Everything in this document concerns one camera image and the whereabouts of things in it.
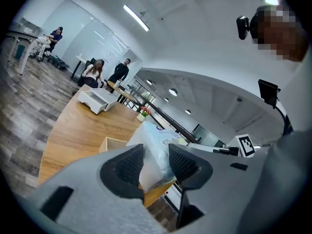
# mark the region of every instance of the black cable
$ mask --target black cable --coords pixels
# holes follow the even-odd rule
[[[283,117],[283,121],[284,121],[284,131],[283,131],[282,136],[284,136],[284,135],[287,134],[287,129],[288,129],[286,118],[285,118],[284,114],[282,113],[282,111],[281,111],[278,107],[275,106],[275,107],[273,107],[273,108],[276,108],[276,109],[279,111],[279,113],[281,114],[281,116]]]

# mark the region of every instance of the wooden floor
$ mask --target wooden floor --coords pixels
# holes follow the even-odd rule
[[[12,44],[6,39],[0,46],[0,167],[12,191],[25,197],[37,184],[46,141],[77,84],[46,60],[29,58],[21,76],[16,50],[7,62]],[[169,231],[175,229],[177,213],[165,199],[148,210]]]

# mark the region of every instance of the white storage box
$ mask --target white storage box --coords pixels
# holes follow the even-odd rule
[[[98,114],[102,110],[107,112],[117,102],[117,98],[103,88],[92,88],[90,91],[81,91],[78,100],[87,104],[95,114]]]
[[[25,27],[23,30],[25,33],[31,34],[33,32],[32,29]]]

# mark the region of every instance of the black shirt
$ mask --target black shirt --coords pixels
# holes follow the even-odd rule
[[[116,66],[114,74],[108,79],[109,81],[116,83],[119,79],[125,80],[129,72],[129,68],[120,63]]]

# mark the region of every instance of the white box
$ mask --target white box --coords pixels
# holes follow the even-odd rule
[[[117,98],[106,90],[104,92],[104,90],[91,89],[90,91],[81,91],[78,100],[88,105],[95,114],[102,110],[107,112],[117,102]]]
[[[117,103],[117,97],[108,92],[105,88],[92,88],[91,92],[103,101],[107,102],[107,106],[104,109],[105,112],[107,112]]]
[[[251,158],[255,154],[255,148],[248,134],[235,136],[227,146],[239,147],[238,156]]]

